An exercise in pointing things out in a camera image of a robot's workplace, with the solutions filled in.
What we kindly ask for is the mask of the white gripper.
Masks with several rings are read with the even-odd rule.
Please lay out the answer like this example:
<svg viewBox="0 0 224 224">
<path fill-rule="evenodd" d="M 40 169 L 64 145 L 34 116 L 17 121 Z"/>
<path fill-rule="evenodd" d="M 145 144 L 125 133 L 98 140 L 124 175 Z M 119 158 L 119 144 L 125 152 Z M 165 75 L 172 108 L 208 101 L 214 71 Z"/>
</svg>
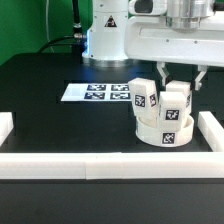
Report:
<svg viewBox="0 0 224 224">
<path fill-rule="evenodd" d="M 195 30 L 169 28 L 163 16 L 133 16 L 126 26 L 124 49 L 131 59 L 158 62 L 163 87 L 172 80 L 166 63 L 199 65 L 194 80 L 199 91 L 207 66 L 224 67 L 224 15 L 202 19 Z"/>
</svg>

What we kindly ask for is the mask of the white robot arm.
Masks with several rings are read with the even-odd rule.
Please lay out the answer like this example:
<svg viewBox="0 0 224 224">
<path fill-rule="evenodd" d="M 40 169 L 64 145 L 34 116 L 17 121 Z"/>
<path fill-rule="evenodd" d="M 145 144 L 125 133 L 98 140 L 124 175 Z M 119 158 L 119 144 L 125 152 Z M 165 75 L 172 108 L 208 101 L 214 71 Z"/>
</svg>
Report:
<svg viewBox="0 0 224 224">
<path fill-rule="evenodd" d="M 210 66 L 224 67 L 224 2 L 217 0 L 92 0 L 86 63 L 113 66 L 154 61 L 163 79 L 168 63 L 198 67 L 198 89 Z"/>
</svg>

